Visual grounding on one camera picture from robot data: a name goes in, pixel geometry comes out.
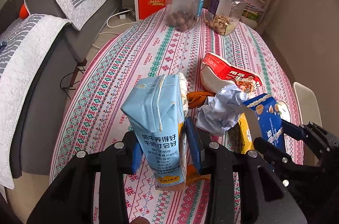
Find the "milk carton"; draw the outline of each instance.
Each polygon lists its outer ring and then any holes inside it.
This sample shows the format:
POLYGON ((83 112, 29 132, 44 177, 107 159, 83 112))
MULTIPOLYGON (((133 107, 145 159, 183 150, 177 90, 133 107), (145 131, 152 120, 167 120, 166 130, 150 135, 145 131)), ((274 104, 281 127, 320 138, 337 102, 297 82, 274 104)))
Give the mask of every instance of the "milk carton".
POLYGON ((186 134, 178 76, 140 79, 121 110, 154 172, 156 188, 185 190, 186 134))

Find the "plastic jar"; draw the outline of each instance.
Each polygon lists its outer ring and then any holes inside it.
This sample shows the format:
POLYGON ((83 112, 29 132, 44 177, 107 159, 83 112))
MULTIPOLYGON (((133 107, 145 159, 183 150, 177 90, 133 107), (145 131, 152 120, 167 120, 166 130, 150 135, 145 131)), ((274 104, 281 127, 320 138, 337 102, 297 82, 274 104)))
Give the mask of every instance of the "plastic jar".
POLYGON ((200 19, 204 0, 166 0, 166 25, 184 32, 200 19))
POLYGON ((245 0, 211 0, 205 23, 220 35, 234 31, 246 6, 245 0))

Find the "electrical cord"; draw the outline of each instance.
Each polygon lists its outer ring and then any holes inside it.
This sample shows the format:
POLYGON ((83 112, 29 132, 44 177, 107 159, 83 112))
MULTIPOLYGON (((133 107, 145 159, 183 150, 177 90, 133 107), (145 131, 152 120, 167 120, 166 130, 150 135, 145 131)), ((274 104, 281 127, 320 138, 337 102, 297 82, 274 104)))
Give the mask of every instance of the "electrical cord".
POLYGON ((70 88, 70 86, 62 87, 61 84, 62 84, 62 81, 65 79, 65 77, 67 77, 67 76, 69 76, 69 75, 73 75, 74 73, 78 73, 79 71, 80 71, 82 74, 84 74, 83 71, 86 71, 86 69, 85 69, 83 66, 78 66, 78 69, 79 69, 78 71, 73 71, 73 72, 71 72, 71 73, 68 73, 68 74, 65 75, 65 76, 61 79, 61 81, 60 81, 60 88, 61 88, 63 91, 65 91, 65 93, 66 93, 66 95, 69 97, 69 99, 71 99, 71 97, 70 97, 70 95, 68 95, 66 89, 67 89, 67 90, 76 90, 76 88, 70 88))
POLYGON ((135 10, 132 10, 128 13, 129 19, 132 21, 137 21, 135 10))
MULTIPOLYGON (((133 10, 133 9, 128 9, 128 10, 126 10, 126 11, 119 12, 119 13, 116 13, 116 14, 114 14, 114 15, 111 15, 111 16, 106 20, 106 25, 107 25, 108 28, 111 28, 111 29, 112 29, 112 28, 118 28, 118 27, 124 26, 124 25, 130 25, 130 24, 137 24, 137 23, 139 23, 139 22, 136 22, 136 21, 137 21, 137 19, 136 19, 136 17, 135 17, 135 10, 133 10), (109 20, 110 20, 112 17, 117 16, 117 15, 120 15, 120 14, 123 14, 123 13, 129 13, 128 16, 129 16, 130 20, 132 20, 132 21, 134 21, 134 22, 124 23, 124 24, 120 24, 120 25, 117 25, 117 26, 109 26, 109 25, 108 25, 108 22, 109 22, 109 20)), ((102 33, 99 33, 98 35, 101 35, 101 34, 120 35, 120 34, 117 34, 117 33, 114 33, 114 32, 102 32, 102 33)), ((94 45, 94 44, 92 44, 92 47, 95 48, 95 49, 99 49, 99 50, 101 49, 101 47, 96 46, 96 45, 94 45)))

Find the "tiled floor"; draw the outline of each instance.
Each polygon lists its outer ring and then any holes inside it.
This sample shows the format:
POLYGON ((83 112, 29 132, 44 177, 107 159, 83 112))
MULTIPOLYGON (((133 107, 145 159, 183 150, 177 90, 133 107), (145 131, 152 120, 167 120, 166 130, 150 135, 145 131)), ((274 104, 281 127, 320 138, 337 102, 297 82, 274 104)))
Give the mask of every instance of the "tiled floor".
MULTIPOLYGON (((133 22, 129 18, 119 19, 113 17, 109 21, 110 26, 117 26, 124 23, 133 22)), ((133 24, 123 25, 117 28, 108 28, 105 26, 101 32, 114 32, 122 33, 128 28, 133 26, 133 24)), ((103 47, 110 39, 115 37, 113 34, 101 34, 98 35, 94 41, 94 45, 97 47, 103 47)), ((91 47, 90 51, 87 54, 87 66, 95 57, 96 53, 99 50, 97 48, 91 47)), ((80 80, 82 77, 81 72, 79 72, 76 81, 80 80)), ((68 94, 72 97, 74 91, 70 91, 68 94)), ((68 107, 70 100, 67 99, 66 109, 68 107)), ((22 176, 18 179, 14 179, 15 189, 10 190, 6 189, 6 195, 8 203, 12 206, 14 213, 19 217, 19 219, 26 223, 28 216, 35 207, 36 203, 45 192, 49 185, 49 177, 47 175, 35 175, 29 173, 22 173, 22 176)))

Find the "orange pillow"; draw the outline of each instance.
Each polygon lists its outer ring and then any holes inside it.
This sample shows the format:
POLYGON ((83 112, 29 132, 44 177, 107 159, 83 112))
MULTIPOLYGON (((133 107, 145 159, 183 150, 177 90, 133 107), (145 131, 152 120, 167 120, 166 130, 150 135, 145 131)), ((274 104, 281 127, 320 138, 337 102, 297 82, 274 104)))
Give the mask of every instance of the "orange pillow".
POLYGON ((27 11, 27 9, 26 9, 26 7, 25 7, 25 4, 23 4, 23 5, 21 6, 19 16, 20 16, 21 19, 28 18, 29 13, 28 13, 28 11, 27 11))

